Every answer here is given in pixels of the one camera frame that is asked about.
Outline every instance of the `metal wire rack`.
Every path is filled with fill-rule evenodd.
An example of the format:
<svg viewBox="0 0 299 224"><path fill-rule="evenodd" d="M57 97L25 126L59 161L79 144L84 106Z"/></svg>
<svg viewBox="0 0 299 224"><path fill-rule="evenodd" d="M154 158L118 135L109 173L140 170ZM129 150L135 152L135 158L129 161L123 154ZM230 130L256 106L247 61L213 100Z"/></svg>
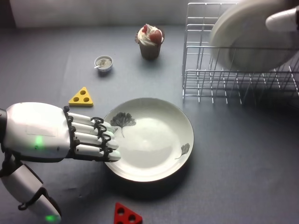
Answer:
<svg viewBox="0 0 299 224"><path fill-rule="evenodd" d="M237 3L189 3L185 26L183 55L183 99L197 97L226 100L239 99L241 105L250 98L255 104L261 100L299 98L298 74L299 55L270 71L250 72L224 68L213 58L211 49L219 52L227 48L209 45L209 35L219 17ZM233 48L237 50L253 48ZM299 49L257 48L260 51L296 51Z"/></svg>

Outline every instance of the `gray tablecloth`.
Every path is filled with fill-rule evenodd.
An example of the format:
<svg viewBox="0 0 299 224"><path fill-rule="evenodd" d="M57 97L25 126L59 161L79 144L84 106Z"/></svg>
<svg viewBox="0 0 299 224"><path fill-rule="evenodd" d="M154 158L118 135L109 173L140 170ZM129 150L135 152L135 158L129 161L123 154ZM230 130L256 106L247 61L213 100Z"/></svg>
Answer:
<svg viewBox="0 0 299 224"><path fill-rule="evenodd" d="M184 28L164 29L155 62L140 56L138 27L0 31L1 108L26 101L63 107L86 86L94 107L72 112L104 117L124 101L154 97L182 108L194 128L190 159L161 182L128 182L94 161L27 162L58 202L62 223L112 224L116 202L139 213L144 224L298 223L296 113L227 106L222 99L183 104ZM114 59L107 76L93 68L99 55ZM0 198L0 223L42 222L18 211L2 184Z"/></svg>

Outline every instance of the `cupcake wrapper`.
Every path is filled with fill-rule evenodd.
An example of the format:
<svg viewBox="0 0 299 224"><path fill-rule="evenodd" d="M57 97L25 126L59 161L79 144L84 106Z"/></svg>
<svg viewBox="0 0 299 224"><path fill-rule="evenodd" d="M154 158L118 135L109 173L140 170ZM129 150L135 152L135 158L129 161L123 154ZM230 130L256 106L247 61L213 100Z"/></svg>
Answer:
<svg viewBox="0 0 299 224"><path fill-rule="evenodd" d="M162 37L163 37L163 41L165 40L165 34L164 31L162 29L160 29L159 27L157 27L159 30L161 30L162 32ZM143 45L139 40L138 40L138 32L135 34L135 42L139 44L139 48L140 48L140 52L141 55L144 59L147 60L154 60L156 59L159 54L160 54L160 49L161 49L161 44L157 44L157 45Z"/></svg>

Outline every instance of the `yellow cheese toy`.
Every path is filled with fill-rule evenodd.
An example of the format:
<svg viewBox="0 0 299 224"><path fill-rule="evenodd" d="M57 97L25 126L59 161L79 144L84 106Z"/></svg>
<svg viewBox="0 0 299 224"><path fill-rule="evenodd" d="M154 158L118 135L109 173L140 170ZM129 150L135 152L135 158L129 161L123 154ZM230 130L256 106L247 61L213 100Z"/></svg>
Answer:
<svg viewBox="0 0 299 224"><path fill-rule="evenodd" d="M93 100L90 97L86 87L83 87L69 101L70 106L93 106Z"/></svg>

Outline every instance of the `red triangle block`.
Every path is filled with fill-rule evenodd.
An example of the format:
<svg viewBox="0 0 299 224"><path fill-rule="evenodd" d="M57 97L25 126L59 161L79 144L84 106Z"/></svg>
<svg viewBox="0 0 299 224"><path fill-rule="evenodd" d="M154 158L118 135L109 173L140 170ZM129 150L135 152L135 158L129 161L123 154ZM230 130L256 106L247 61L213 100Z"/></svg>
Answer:
<svg viewBox="0 0 299 224"><path fill-rule="evenodd" d="M115 204L114 224L141 224L142 217L120 203Z"/></svg>

